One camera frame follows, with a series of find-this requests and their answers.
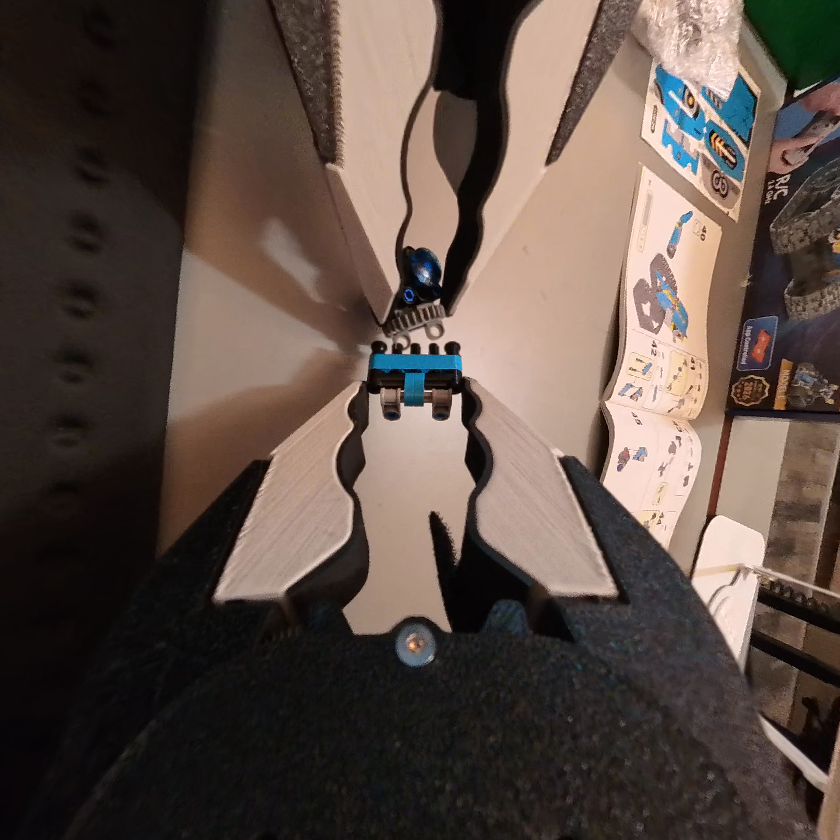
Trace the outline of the green plastic box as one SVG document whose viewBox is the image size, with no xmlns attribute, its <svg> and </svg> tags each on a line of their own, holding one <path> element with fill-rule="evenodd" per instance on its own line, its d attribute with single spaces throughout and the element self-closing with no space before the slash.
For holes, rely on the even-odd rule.
<svg viewBox="0 0 840 840">
<path fill-rule="evenodd" d="M 745 1 L 743 5 L 794 89 L 838 77 L 838 1 Z"/>
</svg>

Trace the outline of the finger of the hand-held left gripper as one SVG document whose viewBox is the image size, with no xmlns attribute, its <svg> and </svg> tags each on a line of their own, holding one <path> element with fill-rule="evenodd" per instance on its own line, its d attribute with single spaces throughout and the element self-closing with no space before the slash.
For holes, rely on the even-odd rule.
<svg viewBox="0 0 840 840">
<path fill-rule="evenodd" d="M 332 2 L 334 155 L 325 166 L 342 231 L 375 320 L 402 284 L 398 257 L 412 215 L 406 150 L 438 54 L 432 1 Z"/>
<path fill-rule="evenodd" d="M 434 89 L 476 107 L 442 303 L 455 313 L 604 76 L 604 3 L 441 2 Z"/>
</svg>

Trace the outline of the blue beam brick assembly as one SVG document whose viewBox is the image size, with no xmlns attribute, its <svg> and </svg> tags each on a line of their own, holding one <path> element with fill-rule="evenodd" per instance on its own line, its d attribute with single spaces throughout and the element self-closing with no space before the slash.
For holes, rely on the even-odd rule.
<svg viewBox="0 0 840 840">
<path fill-rule="evenodd" d="M 459 343 L 452 341 L 440 348 L 430 343 L 422 352 L 419 343 L 408 351 L 399 343 L 388 349 L 382 341 L 371 346 L 366 376 L 370 394 L 380 397 L 381 412 L 387 421 L 397 421 L 404 407 L 432 407 L 432 418 L 449 419 L 453 397 L 463 390 L 463 363 Z"/>
</svg>

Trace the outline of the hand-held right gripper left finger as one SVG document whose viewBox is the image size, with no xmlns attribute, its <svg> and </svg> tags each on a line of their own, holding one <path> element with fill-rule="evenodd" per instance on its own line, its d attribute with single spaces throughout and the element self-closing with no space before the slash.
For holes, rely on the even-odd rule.
<svg viewBox="0 0 840 840">
<path fill-rule="evenodd" d="M 354 486 L 365 467 L 369 395 L 352 382 L 274 449 L 213 602 L 267 602 L 285 622 L 342 612 L 370 570 Z"/>
</svg>

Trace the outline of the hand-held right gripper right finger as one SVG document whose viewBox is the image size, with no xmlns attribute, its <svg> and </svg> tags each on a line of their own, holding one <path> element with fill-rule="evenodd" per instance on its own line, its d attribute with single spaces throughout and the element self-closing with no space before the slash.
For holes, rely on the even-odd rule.
<svg viewBox="0 0 840 840">
<path fill-rule="evenodd" d="M 477 380 L 463 386 L 465 462 L 475 482 L 465 535 L 551 596 L 618 597 L 563 454 Z"/>
</svg>

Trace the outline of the blue sticker sheet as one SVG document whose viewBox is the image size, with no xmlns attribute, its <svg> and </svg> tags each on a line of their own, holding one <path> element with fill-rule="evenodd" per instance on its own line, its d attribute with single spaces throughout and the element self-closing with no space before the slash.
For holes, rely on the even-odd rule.
<svg viewBox="0 0 840 840">
<path fill-rule="evenodd" d="M 641 136 L 671 167 L 738 221 L 760 89 L 741 66 L 728 98 L 659 64 L 650 70 Z"/>
</svg>

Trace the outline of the black brick assembly blue wheels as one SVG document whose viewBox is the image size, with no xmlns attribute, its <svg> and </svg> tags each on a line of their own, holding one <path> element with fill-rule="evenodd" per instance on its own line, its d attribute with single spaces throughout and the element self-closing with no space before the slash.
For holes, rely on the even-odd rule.
<svg viewBox="0 0 840 840">
<path fill-rule="evenodd" d="M 438 258 L 428 248 L 405 246 L 400 269 L 401 284 L 383 324 L 385 336 L 395 338 L 423 329 L 429 339 L 440 338 L 448 315 L 442 302 L 443 269 Z"/>
</svg>

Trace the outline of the dark toy box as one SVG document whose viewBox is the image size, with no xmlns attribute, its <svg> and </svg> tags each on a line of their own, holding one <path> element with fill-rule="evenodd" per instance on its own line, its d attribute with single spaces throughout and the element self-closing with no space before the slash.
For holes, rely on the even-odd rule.
<svg viewBox="0 0 840 840">
<path fill-rule="evenodd" d="M 727 413 L 804 419 L 839 408 L 839 79 L 773 129 Z"/>
</svg>

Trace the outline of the open instruction booklet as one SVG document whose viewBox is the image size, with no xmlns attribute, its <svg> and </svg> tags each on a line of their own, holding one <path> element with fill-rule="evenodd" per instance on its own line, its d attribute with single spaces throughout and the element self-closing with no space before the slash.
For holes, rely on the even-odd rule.
<svg viewBox="0 0 840 840">
<path fill-rule="evenodd" d="M 666 549 L 694 486 L 691 425 L 707 398 L 707 312 L 721 228 L 640 169 L 618 297 L 618 351 L 602 398 L 602 483 Z"/>
</svg>

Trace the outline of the dark dimpled seat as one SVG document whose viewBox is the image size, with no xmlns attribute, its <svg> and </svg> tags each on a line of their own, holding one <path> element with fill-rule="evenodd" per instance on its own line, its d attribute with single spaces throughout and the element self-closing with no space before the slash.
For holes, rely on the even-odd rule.
<svg viewBox="0 0 840 840">
<path fill-rule="evenodd" d="M 2 1 L 2 838 L 155 555 L 209 2 Z"/>
</svg>

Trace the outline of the large clear plastic parts bag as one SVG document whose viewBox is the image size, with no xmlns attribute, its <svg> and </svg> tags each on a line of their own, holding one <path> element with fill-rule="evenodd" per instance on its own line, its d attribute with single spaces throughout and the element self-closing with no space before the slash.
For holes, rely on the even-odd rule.
<svg viewBox="0 0 840 840">
<path fill-rule="evenodd" d="M 742 1 L 642 1 L 638 42 L 669 74 L 727 98 L 739 75 Z"/>
</svg>

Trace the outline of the white stand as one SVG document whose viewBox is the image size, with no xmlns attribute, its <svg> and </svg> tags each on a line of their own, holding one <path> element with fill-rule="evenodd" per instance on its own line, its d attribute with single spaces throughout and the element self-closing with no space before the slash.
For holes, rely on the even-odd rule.
<svg viewBox="0 0 840 840">
<path fill-rule="evenodd" d="M 723 516 L 707 525 L 692 584 L 743 674 L 760 651 L 827 686 L 838 687 L 838 667 L 753 628 L 758 605 L 838 637 L 839 594 L 763 565 L 762 535 Z"/>
</svg>

